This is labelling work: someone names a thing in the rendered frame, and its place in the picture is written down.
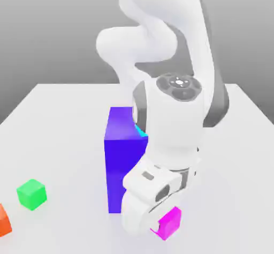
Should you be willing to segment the large blue box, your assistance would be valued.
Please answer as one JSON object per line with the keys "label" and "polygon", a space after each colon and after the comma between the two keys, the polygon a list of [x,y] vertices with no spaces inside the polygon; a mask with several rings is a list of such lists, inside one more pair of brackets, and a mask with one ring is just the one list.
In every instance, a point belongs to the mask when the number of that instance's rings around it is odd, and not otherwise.
{"label": "large blue box", "polygon": [[124,176],[144,155],[148,137],[135,128],[131,107],[111,107],[104,136],[108,212],[119,214],[125,193]]}

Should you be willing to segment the small magenta cube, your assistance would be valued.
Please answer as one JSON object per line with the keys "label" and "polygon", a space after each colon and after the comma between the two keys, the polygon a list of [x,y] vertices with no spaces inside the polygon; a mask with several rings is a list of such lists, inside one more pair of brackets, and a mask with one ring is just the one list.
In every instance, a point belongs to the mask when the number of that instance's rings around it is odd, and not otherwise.
{"label": "small magenta cube", "polygon": [[175,206],[158,220],[157,228],[151,228],[150,230],[162,240],[166,241],[180,228],[180,223],[181,209]]}

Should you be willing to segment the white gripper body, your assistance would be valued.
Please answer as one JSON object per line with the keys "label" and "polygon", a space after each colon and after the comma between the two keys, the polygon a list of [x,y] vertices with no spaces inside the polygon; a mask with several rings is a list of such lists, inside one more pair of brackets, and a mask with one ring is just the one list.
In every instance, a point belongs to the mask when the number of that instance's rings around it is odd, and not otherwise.
{"label": "white gripper body", "polygon": [[174,207],[174,195],[158,204],[148,203],[127,190],[122,199],[121,217],[124,229],[131,235],[159,227],[158,221]]}

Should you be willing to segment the small cyan cube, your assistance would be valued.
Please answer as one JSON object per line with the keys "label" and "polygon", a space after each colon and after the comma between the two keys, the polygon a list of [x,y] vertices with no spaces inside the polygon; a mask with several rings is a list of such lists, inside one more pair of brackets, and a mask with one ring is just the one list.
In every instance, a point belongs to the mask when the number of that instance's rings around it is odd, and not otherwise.
{"label": "small cyan cube", "polygon": [[145,132],[143,132],[137,125],[135,125],[135,128],[141,137],[148,137],[148,135]]}

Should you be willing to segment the small orange cube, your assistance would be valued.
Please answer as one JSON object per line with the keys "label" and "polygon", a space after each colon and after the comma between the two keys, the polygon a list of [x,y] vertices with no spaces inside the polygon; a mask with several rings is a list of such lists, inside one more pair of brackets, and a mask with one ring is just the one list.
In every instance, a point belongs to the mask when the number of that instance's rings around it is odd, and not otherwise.
{"label": "small orange cube", "polygon": [[9,217],[4,209],[4,206],[0,203],[0,237],[12,232],[12,226]]}

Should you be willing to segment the small green cube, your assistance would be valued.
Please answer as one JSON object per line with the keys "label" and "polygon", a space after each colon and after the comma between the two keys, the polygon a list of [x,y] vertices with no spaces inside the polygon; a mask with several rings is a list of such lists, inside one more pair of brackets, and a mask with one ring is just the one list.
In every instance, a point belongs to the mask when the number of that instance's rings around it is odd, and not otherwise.
{"label": "small green cube", "polygon": [[31,211],[47,200],[45,185],[35,179],[30,179],[18,187],[17,195],[21,205]]}

